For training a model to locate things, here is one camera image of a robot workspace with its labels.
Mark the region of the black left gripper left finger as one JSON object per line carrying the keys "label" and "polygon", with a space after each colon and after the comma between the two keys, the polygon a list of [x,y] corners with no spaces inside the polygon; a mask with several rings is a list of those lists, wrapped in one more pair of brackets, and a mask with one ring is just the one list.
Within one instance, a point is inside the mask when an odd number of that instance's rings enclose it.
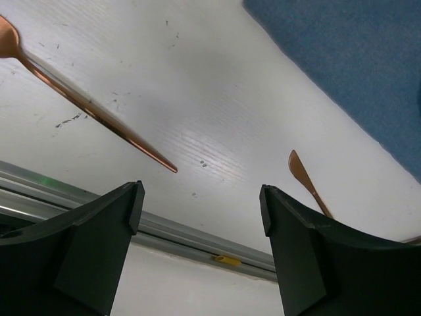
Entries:
{"label": "black left gripper left finger", "polygon": [[42,221],[1,216],[2,315],[109,315],[145,190],[129,182]]}

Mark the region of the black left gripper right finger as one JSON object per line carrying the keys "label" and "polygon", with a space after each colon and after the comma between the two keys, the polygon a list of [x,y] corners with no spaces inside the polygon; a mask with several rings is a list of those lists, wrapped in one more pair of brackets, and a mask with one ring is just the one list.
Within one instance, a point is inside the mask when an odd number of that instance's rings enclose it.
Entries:
{"label": "black left gripper right finger", "polygon": [[420,247],[355,230],[260,190],[285,315],[419,315]]}

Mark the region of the blue cloth placemat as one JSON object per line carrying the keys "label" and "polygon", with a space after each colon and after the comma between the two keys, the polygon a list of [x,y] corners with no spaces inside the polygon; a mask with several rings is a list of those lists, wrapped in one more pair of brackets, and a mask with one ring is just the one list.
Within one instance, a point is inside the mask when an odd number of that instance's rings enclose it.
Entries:
{"label": "blue cloth placemat", "polygon": [[245,1],[275,44],[420,178],[420,2]]}

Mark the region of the copper fork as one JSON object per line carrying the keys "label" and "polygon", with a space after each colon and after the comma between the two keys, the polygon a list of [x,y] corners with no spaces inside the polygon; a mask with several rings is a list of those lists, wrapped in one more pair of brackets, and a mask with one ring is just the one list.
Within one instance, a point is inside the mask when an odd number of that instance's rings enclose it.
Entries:
{"label": "copper fork", "polygon": [[116,118],[110,112],[84,94],[77,86],[66,80],[66,77],[49,68],[35,55],[25,51],[20,39],[20,34],[4,16],[1,17],[1,58],[14,58],[19,61],[29,72],[40,79],[44,84],[63,96],[89,117],[102,124],[105,128],[152,158],[168,170],[177,173],[178,168],[163,154],[159,153],[152,145],[140,137],[129,126]]}

